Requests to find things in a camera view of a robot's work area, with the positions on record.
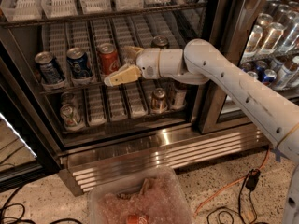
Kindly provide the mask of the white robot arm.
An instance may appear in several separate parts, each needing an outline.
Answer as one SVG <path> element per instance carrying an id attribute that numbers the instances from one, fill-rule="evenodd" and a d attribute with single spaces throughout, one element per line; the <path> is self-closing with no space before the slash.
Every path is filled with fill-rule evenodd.
<path id="1" fill-rule="evenodd" d="M 299 164 L 299 106 L 266 87 L 228 61 L 203 39 L 190 41 L 183 49 L 127 46 L 134 62 L 105 77 L 106 85 L 170 77 L 180 83 L 216 83 L 263 132 L 280 153 Z"/>

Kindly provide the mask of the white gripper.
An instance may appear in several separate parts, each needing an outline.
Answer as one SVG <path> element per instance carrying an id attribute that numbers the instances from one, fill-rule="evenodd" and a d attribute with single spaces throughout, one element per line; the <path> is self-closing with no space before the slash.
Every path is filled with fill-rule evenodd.
<path id="1" fill-rule="evenodd" d="M 159 58 L 160 49 L 143 49 L 135 46 L 124 46 L 121 51 L 124 54 L 124 63 L 118 71 L 106 76 L 104 83 L 106 86 L 114 87 L 127 84 L 143 78 L 159 78 Z"/>

